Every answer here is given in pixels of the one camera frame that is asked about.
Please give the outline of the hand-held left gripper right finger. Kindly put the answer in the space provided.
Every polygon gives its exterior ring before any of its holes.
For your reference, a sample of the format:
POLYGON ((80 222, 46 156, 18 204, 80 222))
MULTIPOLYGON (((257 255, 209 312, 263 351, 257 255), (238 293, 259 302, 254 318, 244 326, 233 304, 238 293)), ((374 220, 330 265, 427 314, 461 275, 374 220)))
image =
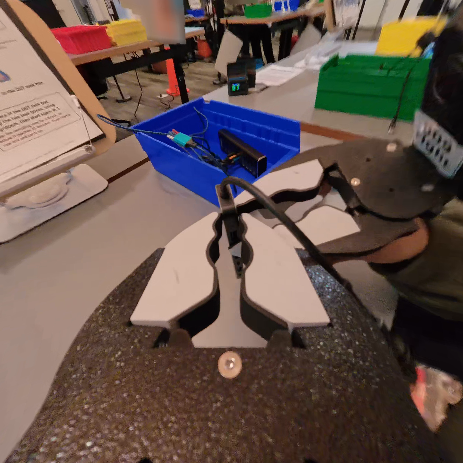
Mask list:
POLYGON ((249 213, 241 224, 244 324, 266 341, 276 331, 327 327, 330 317, 291 241, 249 213))

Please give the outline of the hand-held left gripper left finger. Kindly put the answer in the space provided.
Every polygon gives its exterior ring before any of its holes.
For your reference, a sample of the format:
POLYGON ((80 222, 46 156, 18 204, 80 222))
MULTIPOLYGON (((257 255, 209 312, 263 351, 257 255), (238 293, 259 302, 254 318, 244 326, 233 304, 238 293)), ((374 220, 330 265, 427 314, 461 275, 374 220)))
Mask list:
POLYGON ((221 216, 212 212, 179 233, 164 248, 133 311, 135 326, 179 328, 194 337, 220 310, 216 262, 221 216))

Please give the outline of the usb hub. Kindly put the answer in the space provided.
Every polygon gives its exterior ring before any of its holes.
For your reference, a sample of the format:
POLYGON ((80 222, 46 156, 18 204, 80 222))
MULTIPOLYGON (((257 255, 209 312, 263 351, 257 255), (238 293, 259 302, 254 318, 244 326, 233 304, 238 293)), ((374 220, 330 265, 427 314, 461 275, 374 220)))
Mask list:
POLYGON ((221 129, 218 131, 218 140, 225 154, 222 160, 224 166, 240 165, 255 178, 267 171, 267 157, 235 134, 221 129))

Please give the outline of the person's right forearm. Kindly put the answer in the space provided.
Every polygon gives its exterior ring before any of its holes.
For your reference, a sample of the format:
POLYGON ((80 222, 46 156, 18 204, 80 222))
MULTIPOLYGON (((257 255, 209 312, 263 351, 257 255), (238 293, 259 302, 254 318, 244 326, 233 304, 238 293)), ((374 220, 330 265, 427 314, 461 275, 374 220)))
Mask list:
POLYGON ((370 263, 408 302, 446 320, 463 320, 463 202, 454 198, 427 223, 429 240, 418 256, 370 263))

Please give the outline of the white paper sheets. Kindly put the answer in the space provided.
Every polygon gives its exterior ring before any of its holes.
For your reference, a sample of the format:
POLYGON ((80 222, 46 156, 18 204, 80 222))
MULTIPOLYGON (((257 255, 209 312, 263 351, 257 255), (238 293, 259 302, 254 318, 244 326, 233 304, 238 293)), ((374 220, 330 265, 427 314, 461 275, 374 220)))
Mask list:
POLYGON ((298 67, 272 64, 256 71, 256 87, 279 87, 305 71, 298 67))

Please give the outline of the small black display device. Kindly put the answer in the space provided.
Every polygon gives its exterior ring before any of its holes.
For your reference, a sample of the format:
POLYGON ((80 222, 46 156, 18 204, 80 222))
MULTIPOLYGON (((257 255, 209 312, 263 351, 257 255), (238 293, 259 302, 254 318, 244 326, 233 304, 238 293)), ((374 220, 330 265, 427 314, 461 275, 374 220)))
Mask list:
POLYGON ((256 88, 256 60, 239 59, 227 64, 228 96, 247 95, 250 89, 256 88))

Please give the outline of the white document stand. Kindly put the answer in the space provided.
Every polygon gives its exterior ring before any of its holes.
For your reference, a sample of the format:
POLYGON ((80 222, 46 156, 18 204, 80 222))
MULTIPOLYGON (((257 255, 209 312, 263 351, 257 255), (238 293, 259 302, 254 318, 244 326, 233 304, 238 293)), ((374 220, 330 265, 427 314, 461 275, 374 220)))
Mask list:
POLYGON ((107 180, 83 163, 88 143, 1 183, 0 242, 4 244, 102 193, 107 180))

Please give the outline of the hanging white sheet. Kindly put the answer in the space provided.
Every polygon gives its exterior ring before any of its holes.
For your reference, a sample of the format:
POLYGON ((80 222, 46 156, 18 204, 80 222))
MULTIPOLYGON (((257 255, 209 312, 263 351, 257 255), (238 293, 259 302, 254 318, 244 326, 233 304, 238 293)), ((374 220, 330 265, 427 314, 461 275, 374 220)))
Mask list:
POLYGON ((227 78, 227 66, 235 63, 243 46, 243 41, 229 30, 225 30, 215 60, 215 70, 227 78))
POLYGON ((298 40, 292 47, 290 55, 302 52, 315 46, 321 40, 321 32, 311 23, 309 23, 304 31, 299 35, 298 40))

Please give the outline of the yellow plastic bin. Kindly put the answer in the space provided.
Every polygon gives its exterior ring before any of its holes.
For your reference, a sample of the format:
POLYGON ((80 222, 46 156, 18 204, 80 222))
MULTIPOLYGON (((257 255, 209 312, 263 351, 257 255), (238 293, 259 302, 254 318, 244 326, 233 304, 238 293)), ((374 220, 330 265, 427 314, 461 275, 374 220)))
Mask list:
POLYGON ((427 32, 438 36, 447 24, 447 16, 416 16, 385 24, 379 36, 375 55, 418 57, 418 40, 427 32))
POLYGON ((146 29, 141 20, 112 21, 104 27, 113 46, 126 46, 148 40, 146 29))

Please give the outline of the person's leg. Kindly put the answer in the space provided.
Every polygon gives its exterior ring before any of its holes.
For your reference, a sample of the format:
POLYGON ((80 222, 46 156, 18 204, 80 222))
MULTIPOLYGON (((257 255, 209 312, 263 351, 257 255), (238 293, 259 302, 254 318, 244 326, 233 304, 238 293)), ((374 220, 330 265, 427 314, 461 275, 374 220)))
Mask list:
MULTIPOLYGON (((462 321, 446 320, 399 297, 391 334, 399 337, 414 360, 463 379, 462 321)), ((462 401, 450 407, 437 440, 445 462, 463 461, 462 401)))

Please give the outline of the orange traffic cone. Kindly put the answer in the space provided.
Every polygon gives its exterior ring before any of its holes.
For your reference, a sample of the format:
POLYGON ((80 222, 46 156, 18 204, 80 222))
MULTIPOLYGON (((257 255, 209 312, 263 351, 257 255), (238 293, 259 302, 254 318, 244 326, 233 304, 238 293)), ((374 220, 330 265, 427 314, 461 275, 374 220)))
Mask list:
POLYGON ((173 58, 166 60, 166 67, 169 83, 166 94, 174 98, 179 97, 182 104, 188 102, 188 88, 182 67, 182 57, 178 53, 174 54, 173 58))

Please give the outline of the wooden table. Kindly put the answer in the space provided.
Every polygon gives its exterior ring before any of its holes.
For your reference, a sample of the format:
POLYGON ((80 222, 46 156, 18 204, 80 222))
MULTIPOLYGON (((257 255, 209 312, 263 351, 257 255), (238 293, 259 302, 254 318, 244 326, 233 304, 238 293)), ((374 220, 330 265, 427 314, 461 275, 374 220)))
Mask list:
POLYGON ((181 102, 184 104, 189 101, 182 67, 182 60, 186 54, 186 43, 165 45, 154 40, 146 40, 83 54, 68 54, 68 56, 75 66, 92 63, 99 78, 115 77, 172 59, 181 102))
POLYGON ((218 18, 219 24, 229 26, 267 26, 270 30, 280 31, 279 52, 277 60, 283 60, 290 55, 293 31, 303 20, 313 22, 314 18, 330 16, 327 13, 327 2, 311 4, 308 8, 298 8, 296 11, 273 12, 265 18, 247 18, 246 16, 230 16, 218 18))

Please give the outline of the printed instruction sheet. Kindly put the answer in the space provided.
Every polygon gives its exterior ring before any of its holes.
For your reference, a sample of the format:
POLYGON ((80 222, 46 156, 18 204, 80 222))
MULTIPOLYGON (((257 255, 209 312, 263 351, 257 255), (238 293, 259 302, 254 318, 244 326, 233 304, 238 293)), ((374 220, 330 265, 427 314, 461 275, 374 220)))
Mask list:
POLYGON ((0 179, 23 175, 104 133, 11 14, 0 13, 0 179))

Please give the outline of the instruction sheet on stand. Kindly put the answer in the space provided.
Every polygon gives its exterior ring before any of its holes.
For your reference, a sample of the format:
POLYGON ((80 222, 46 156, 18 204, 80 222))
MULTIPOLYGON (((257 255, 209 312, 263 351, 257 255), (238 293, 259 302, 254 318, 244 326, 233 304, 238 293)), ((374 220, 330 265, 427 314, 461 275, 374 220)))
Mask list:
POLYGON ((55 73, 61 84, 76 95, 82 106, 104 133, 104 137, 93 141, 95 153, 92 157, 107 152, 116 142, 114 128, 103 127, 98 114, 108 116, 93 91, 85 82, 76 66, 56 40, 46 23, 28 6, 18 0, 2 0, 1 9, 29 41, 39 57, 55 73))

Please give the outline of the red plastic bin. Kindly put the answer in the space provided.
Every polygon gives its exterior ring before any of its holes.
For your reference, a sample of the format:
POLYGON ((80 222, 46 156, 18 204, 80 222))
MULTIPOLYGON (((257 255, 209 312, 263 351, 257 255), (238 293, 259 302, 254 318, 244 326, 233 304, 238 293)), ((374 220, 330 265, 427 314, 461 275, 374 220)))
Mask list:
POLYGON ((52 34, 68 54, 80 55, 112 47, 105 26, 80 25, 51 29, 52 34))

